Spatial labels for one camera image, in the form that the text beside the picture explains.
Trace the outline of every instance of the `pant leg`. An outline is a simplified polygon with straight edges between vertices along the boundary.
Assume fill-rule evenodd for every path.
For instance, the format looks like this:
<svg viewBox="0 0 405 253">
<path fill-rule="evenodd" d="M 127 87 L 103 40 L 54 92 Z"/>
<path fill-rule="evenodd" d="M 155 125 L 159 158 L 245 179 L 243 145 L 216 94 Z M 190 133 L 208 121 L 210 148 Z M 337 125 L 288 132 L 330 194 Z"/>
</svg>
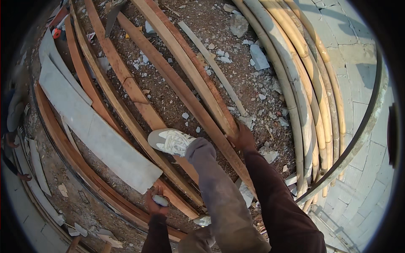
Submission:
<svg viewBox="0 0 405 253">
<path fill-rule="evenodd" d="M 241 193 L 216 162 L 213 145 L 197 138 L 185 157 L 199 175 L 202 199 L 211 216 L 212 232 L 223 253 L 268 253 L 270 245 L 253 226 Z"/>
</svg>

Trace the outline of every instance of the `dark hand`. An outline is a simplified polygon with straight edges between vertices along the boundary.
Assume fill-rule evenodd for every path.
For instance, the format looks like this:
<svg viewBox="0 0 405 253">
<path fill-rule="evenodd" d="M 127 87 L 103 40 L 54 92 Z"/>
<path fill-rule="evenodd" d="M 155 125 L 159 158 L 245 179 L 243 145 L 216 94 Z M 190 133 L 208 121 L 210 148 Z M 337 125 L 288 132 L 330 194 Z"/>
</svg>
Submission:
<svg viewBox="0 0 405 253">
<path fill-rule="evenodd" d="M 24 175 L 22 175 L 22 174 L 18 173 L 17 176 L 18 176 L 21 180 L 26 181 L 26 182 L 28 182 L 28 181 L 30 181 L 30 180 L 32 179 L 32 177 L 30 176 L 30 174 L 24 174 Z"/>
<path fill-rule="evenodd" d="M 155 191 L 153 192 L 153 195 L 156 195 L 156 194 L 167 199 L 167 197 L 163 196 L 163 188 L 161 188 L 160 186 L 155 187 Z M 151 215 L 152 214 L 163 214 L 164 216 L 166 216 L 169 211 L 168 206 L 161 206 L 161 205 L 157 204 L 156 202 L 154 202 L 154 200 L 152 199 L 152 191 L 150 189 L 148 189 L 148 191 L 146 192 L 146 205 L 147 205 L 149 213 Z"/>
<path fill-rule="evenodd" d="M 233 138 L 231 136 L 226 136 L 227 139 L 232 142 L 235 147 L 239 150 L 242 151 L 250 151 L 250 150 L 256 150 L 255 147 L 255 142 L 254 142 L 254 137 L 252 132 L 249 130 L 249 128 L 241 123 L 239 123 L 239 134 L 236 138 Z"/>
</svg>

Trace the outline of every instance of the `brown sleeve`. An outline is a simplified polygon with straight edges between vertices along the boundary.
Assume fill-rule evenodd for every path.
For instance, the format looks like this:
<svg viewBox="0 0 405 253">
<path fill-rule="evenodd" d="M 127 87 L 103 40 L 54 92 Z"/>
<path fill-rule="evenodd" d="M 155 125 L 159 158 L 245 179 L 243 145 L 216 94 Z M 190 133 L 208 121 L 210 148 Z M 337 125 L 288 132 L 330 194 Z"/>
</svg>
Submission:
<svg viewBox="0 0 405 253">
<path fill-rule="evenodd" d="M 324 235 L 297 206 L 274 166 L 258 151 L 243 155 L 262 208 L 271 252 L 325 253 Z"/>
<path fill-rule="evenodd" d="M 166 219 L 166 216 L 160 214 L 151 216 L 148 235 L 141 253 L 172 253 Z"/>
</svg>

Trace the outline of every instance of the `gray pants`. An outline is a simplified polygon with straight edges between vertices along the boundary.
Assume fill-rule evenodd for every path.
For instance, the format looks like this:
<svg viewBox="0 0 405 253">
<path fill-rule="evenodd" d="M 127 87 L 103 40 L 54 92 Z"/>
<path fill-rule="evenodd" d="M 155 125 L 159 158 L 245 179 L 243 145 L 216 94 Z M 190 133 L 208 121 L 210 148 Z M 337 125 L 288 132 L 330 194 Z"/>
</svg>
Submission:
<svg viewBox="0 0 405 253">
<path fill-rule="evenodd" d="M 268 253 L 268 242 L 253 226 L 236 185 L 216 162 L 215 149 L 204 138 L 197 138 L 187 148 L 185 157 L 199 175 L 202 199 L 212 224 L 193 231 L 180 241 L 180 253 L 210 253 L 218 244 L 223 253 Z"/>
</svg>

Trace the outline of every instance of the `shoe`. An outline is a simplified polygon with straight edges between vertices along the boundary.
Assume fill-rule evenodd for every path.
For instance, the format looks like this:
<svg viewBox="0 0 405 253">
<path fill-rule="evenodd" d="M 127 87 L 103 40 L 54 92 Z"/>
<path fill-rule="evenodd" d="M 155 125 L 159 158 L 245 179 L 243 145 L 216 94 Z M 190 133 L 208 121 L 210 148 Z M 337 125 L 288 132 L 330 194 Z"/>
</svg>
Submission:
<svg viewBox="0 0 405 253">
<path fill-rule="evenodd" d="M 196 138 L 185 134 L 182 131 L 173 128 L 165 128 L 150 133 L 148 136 L 148 143 L 154 149 L 171 155 L 184 157 L 187 147 L 195 139 Z"/>
</svg>

